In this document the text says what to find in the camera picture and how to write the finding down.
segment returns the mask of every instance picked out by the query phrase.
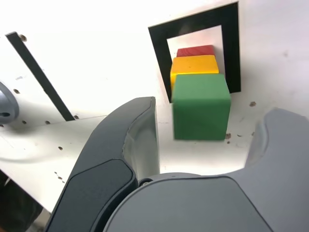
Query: black square frame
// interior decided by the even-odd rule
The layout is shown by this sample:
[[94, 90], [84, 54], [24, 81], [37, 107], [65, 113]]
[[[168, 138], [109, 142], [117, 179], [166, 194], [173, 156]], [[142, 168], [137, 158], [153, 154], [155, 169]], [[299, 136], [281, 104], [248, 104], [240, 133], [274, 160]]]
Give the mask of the black square frame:
[[149, 27], [165, 90], [171, 102], [172, 59], [167, 39], [221, 25], [225, 79], [230, 93], [241, 91], [238, 2]]

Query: wooden block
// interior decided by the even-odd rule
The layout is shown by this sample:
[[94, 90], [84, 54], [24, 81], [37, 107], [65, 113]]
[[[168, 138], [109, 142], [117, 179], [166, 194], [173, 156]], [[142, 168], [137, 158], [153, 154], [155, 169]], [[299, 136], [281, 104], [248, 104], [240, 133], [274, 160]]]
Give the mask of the wooden block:
[[173, 90], [178, 74], [219, 73], [214, 55], [176, 57], [170, 70], [170, 86]]
[[172, 102], [175, 139], [225, 139], [231, 97], [223, 74], [178, 75]]
[[212, 45], [181, 48], [177, 51], [177, 57], [191, 57], [202, 55], [215, 55]]

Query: screw hole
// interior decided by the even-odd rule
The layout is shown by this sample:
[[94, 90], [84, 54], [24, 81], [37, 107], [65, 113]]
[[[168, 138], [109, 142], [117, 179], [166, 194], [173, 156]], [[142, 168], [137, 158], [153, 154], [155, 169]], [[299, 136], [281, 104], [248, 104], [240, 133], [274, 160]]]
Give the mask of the screw hole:
[[26, 42], [27, 41], [27, 37], [26, 36], [20, 34], [19, 37], [20, 37], [22, 42]]
[[11, 114], [10, 113], [7, 113], [7, 112], [4, 112], [4, 113], [0, 113], [0, 116], [2, 117], [8, 117], [10, 116]]

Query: black rectangular outline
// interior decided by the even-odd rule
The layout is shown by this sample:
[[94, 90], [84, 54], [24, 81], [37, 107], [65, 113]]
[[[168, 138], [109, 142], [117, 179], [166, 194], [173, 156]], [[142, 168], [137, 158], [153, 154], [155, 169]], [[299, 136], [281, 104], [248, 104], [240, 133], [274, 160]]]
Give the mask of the black rectangular outline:
[[39, 84], [42, 86], [44, 92], [47, 94], [49, 99], [53, 102], [59, 113], [63, 116], [66, 121], [73, 121], [75, 120], [73, 115], [70, 113], [58, 93], [56, 92], [53, 85], [50, 83], [48, 78], [46, 77], [43, 70], [39, 67], [37, 61], [34, 59], [32, 54], [29, 52], [27, 47], [24, 45], [20, 37], [16, 32], [12, 32], [10, 34], [5, 35], [6, 38], [9, 40], [11, 45], [14, 47], [16, 52], [22, 58], [24, 63], [30, 69], [34, 77], [37, 79]]
[[238, 2], [148, 28], [169, 102], [172, 59], [167, 39], [219, 25], [222, 30], [226, 83], [230, 93], [240, 92]]

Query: white board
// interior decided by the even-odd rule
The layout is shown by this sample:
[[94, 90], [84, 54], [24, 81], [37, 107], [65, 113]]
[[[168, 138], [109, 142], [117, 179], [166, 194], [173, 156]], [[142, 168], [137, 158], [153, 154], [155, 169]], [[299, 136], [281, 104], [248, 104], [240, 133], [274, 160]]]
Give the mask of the white board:
[[[0, 26], [0, 80], [9, 89], [20, 91], [15, 96], [21, 116], [0, 128], [1, 147], [5, 148], [0, 152], [0, 169], [51, 211], [63, 188], [54, 171], [65, 181], [99, 121], [140, 96], [157, 99], [161, 172], [219, 174], [242, 168], [255, 124], [267, 111], [280, 107], [309, 117], [309, 3], [239, 1], [242, 91], [231, 95], [229, 144], [173, 140], [171, 109], [148, 33], [148, 26], [230, 2], [27, 1], [19, 7], [13, 2], [2, 3], [6, 10], [1, 12], [0, 21], [6, 23]], [[12, 31], [27, 37], [25, 45], [79, 120], [64, 122], [5, 41], [3, 35]], [[208, 40], [220, 48], [221, 42], [212, 40], [220, 34], [218, 28], [197, 34], [197, 44], [176, 38], [169, 45], [172, 40], [180, 41], [180, 47]], [[171, 53], [177, 49], [175, 44], [170, 47]], [[44, 110], [38, 113], [37, 107]], [[41, 158], [28, 163], [7, 160], [31, 157]]]

